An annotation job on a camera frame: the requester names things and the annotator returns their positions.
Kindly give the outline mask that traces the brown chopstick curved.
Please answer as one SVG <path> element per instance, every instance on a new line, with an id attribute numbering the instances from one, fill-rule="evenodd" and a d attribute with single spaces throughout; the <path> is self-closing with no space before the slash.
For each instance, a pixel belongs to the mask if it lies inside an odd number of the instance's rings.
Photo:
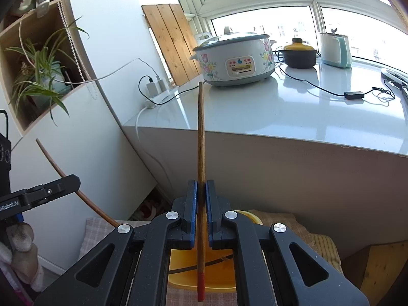
<path id="1" fill-rule="evenodd" d="M 51 157 L 49 152 L 45 149 L 41 141 L 36 138 L 35 139 L 37 145 L 39 146 L 40 150 L 46 157 L 47 161 L 50 163 L 50 165 L 54 168 L 54 170 L 58 173 L 60 177 L 66 177 L 66 174 L 61 170 L 61 168 L 56 164 L 54 159 Z M 92 202 L 80 189 L 75 192 L 75 194 L 97 215 L 99 215 L 103 220 L 108 222 L 112 227 L 118 228 L 119 223 L 111 218 L 109 215 L 107 215 L 101 208 L 99 208 L 94 202 Z"/>

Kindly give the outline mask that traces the brown chopstick red tip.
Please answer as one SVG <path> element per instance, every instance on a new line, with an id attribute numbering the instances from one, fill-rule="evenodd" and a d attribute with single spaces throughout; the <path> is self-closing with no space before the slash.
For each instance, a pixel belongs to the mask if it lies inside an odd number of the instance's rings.
<path id="1" fill-rule="evenodd" d="M 205 245 L 206 245 L 206 213 L 205 213 L 205 116 L 203 82 L 198 83 L 198 209 L 197 209 L 197 300 L 205 300 Z"/>

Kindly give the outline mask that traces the yellow plastic utensil cup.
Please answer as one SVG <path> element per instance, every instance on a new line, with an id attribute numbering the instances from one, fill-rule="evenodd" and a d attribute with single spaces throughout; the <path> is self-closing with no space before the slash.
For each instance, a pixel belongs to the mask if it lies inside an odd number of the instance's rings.
<path id="1" fill-rule="evenodd" d="M 232 293 L 236 291 L 233 251 L 205 249 L 205 291 Z M 168 283 L 178 289 L 197 290 L 196 247 L 191 250 L 174 249 L 169 261 Z"/>

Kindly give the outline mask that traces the white gloved hand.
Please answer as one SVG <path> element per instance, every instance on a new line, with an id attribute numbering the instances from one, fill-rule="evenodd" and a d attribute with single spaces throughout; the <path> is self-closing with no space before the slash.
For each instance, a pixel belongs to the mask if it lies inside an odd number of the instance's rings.
<path id="1" fill-rule="evenodd" d="M 21 222 L 8 228 L 12 251 L 1 243 L 1 263 L 8 265 L 33 291 L 40 292 L 44 283 L 44 270 L 38 260 L 38 248 L 30 224 Z"/>

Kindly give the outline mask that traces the pink checkered cloth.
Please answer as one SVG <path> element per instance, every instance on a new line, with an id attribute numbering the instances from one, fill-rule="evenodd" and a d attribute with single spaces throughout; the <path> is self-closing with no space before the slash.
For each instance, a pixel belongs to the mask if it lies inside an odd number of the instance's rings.
<path id="1" fill-rule="evenodd" d="M 114 227 L 102 218 L 87 218 L 84 239 L 80 248 L 79 259 L 87 254 L 102 239 L 114 230 Z M 166 305 L 237 305 L 236 293 L 205 293 L 205 301 L 196 300 L 195 291 L 167 286 Z"/>

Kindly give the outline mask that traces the potted spider plant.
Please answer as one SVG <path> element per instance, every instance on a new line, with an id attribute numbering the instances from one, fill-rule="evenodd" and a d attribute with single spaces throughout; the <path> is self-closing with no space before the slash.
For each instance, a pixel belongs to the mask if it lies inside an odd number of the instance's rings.
<path id="1" fill-rule="evenodd" d="M 1 33 L 3 78 L 8 101 L 22 130 L 43 114 L 59 107 L 63 99 L 86 81 L 75 51 L 73 35 L 86 31 L 63 24 L 56 17 L 22 17 Z"/>

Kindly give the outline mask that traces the wooden stool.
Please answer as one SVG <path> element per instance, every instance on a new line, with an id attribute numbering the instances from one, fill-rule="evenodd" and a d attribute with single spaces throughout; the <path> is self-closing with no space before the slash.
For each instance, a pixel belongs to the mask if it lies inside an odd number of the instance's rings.
<path id="1" fill-rule="evenodd" d="M 407 242 L 370 245 L 342 260 L 370 305 L 407 305 Z"/>

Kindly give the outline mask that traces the white counter unit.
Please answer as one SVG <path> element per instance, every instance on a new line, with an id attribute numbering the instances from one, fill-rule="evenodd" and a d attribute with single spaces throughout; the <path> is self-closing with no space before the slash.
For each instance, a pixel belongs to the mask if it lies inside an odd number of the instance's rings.
<path id="1" fill-rule="evenodd" d="M 407 102 L 378 66 L 278 67 L 204 86 L 207 177 L 235 209 L 291 213 L 342 257 L 407 239 Z"/>

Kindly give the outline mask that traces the wooden slat board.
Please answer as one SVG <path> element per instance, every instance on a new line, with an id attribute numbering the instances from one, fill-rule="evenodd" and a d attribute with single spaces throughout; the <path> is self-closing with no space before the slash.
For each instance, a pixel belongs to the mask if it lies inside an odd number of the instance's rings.
<path id="1" fill-rule="evenodd" d="M 158 43 L 174 84 L 182 86 L 200 74 L 193 60 L 196 40 L 179 4 L 143 5 L 143 13 Z"/>

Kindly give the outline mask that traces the floral white rice cooker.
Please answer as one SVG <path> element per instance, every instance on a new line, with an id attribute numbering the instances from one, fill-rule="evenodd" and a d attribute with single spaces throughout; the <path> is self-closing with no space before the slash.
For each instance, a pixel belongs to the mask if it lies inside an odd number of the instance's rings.
<path id="1" fill-rule="evenodd" d="M 211 37 L 193 49 L 203 79 L 213 86 L 238 86 L 264 80 L 275 71 L 268 34 L 232 32 Z"/>

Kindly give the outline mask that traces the black pot yellow lid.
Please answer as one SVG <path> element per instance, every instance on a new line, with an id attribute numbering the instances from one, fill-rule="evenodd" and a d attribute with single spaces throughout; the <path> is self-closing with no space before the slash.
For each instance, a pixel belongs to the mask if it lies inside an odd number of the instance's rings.
<path id="1" fill-rule="evenodd" d="M 292 38 L 292 44 L 279 50 L 277 57 L 290 68 L 308 69 L 317 63 L 317 50 L 305 45 L 301 38 Z"/>

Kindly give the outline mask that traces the white teal kettle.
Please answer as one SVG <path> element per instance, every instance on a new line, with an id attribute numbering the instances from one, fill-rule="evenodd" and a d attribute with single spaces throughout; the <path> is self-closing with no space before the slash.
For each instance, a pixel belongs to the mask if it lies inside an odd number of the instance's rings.
<path id="1" fill-rule="evenodd" d="M 349 38 L 346 35 L 336 33 L 332 29 L 331 33 L 323 32 L 321 38 L 321 59 L 323 63 L 337 68 L 351 68 L 352 56 L 349 46 Z"/>

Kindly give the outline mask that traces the beige corduroy cushion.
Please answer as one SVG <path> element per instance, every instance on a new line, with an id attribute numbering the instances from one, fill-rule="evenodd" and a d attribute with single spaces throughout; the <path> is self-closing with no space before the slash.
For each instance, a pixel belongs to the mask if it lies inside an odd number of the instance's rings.
<path id="1" fill-rule="evenodd" d="M 340 255 L 333 240 L 323 234 L 312 234 L 306 227 L 297 222 L 291 213 L 267 213 L 258 210 L 249 210 L 263 225 L 270 227 L 275 223 L 284 223 L 295 234 L 297 234 L 309 247 L 314 249 L 324 260 L 331 264 L 340 274 L 343 274 Z"/>

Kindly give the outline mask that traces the wooden wall shelf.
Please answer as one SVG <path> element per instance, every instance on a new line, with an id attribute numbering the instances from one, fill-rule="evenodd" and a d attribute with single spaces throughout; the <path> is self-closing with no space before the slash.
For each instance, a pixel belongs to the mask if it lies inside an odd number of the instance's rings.
<path id="1" fill-rule="evenodd" d="M 81 42 L 84 33 L 70 0 L 46 0 L 44 10 L 34 3 L 22 12 L 8 11 L 1 31 L 1 94 L 21 134 L 54 106 L 66 111 L 64 99 L 81 88 L 97 98 Z"/>

